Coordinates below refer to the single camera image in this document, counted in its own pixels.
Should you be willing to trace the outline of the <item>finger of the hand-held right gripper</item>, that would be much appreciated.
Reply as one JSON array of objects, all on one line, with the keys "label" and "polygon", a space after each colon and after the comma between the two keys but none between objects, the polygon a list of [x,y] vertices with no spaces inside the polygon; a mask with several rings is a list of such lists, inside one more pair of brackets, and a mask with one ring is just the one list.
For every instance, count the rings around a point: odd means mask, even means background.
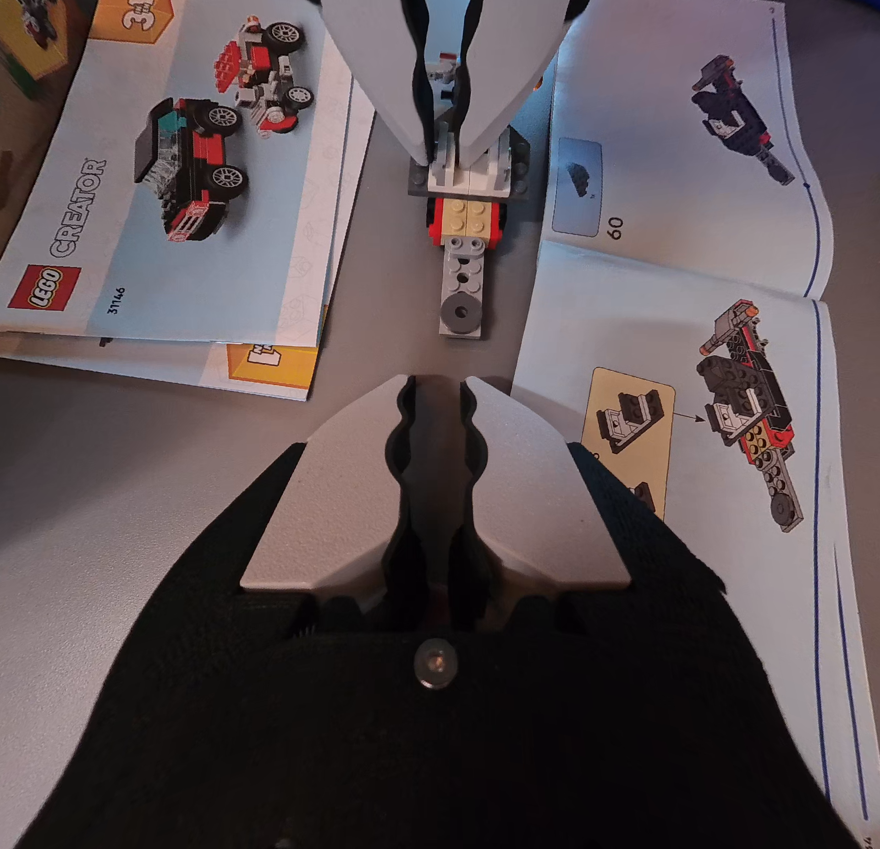
[{"label": "finger of the hand-held right gripper", "polygon": [[348,67],[395,137],[421,165],[434,159],[434,98],[424,60],[425,0],[319,0]]},{"label": "finger of the hand-held right gripper", "polygon": [[457,72],[457,160],[468,168],[531,93],[567,31],[570,0],[471,0]]}]

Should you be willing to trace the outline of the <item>open instruction booklet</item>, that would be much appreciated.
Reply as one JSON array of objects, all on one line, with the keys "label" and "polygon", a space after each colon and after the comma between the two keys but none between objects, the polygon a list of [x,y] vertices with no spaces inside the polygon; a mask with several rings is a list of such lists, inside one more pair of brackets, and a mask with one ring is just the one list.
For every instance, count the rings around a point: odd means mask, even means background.
[{"label": "open instruction booklet", "polygon": [[832,225],[786,35],[764,0],[592,0],[576,20],[513,396],[720,576],[820,788],[878,847]]}]

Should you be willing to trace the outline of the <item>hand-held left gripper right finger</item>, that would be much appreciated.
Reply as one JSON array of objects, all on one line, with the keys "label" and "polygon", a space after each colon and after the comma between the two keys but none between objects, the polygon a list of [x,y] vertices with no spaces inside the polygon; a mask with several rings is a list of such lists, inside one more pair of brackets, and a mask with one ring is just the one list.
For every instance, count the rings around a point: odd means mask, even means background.
[{"label": "hand-held left gripper right finger", "polygon": [[491,384],[460,386],[471,479],[450,549],[454,626],[497,628],[520,598],[631,577],[561,434]]}]

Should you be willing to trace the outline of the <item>red grey lego model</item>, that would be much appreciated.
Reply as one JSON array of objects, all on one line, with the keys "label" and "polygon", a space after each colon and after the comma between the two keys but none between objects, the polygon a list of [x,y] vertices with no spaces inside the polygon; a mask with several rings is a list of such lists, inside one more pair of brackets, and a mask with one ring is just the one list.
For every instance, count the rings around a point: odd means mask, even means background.
[{"label": "red grey lego model", "polygon": [[[438,125],[452,132],[449,110],[434,120],[434,148]],[[512,126],[506,126],[500,135],[505,131],[510,132],[512,154],[512,189],[508,198],[429,193],[431,163],[410,161],[408,193],[427,199],[426,225],[429,235],[435,246],[445,250],[439,333],[446,337],[480,338],[485,254],[500,243],[508,218],[508,203],[527,198],[531,147]]]}]

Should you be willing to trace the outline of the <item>closed instruction booklet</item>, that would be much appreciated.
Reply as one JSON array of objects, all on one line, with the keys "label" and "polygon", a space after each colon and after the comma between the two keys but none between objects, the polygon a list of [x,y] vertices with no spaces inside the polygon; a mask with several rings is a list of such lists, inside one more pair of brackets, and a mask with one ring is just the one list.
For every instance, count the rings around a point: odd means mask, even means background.
[{"label": "closed instruction booklet", "polygon": [[98,0],[2,330],[314,347],[350,92],[308,0]]}]

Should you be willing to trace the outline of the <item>lego box with truck picture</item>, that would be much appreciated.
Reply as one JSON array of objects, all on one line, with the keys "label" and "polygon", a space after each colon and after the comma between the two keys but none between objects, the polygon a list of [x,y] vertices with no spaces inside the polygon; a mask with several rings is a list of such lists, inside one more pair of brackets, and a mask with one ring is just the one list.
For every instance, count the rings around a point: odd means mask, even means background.
[{"label": "lego box with truck picture", "polygon": [[75,0],[1,0],[1,249],[48,151],[88,26]]}]

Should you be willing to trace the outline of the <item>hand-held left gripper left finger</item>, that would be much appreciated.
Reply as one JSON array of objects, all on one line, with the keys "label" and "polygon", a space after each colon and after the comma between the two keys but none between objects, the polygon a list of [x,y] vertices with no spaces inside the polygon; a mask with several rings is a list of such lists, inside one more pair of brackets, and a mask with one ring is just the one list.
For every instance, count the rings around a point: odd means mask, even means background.
[{"label": "hand-held left gripper left finger", "polygon": [[244,590],[347,595],[382,628],[410,630],[428,603],[426,559],[402,474],[415,378],[395,375],[308,439],[242,578]]}]

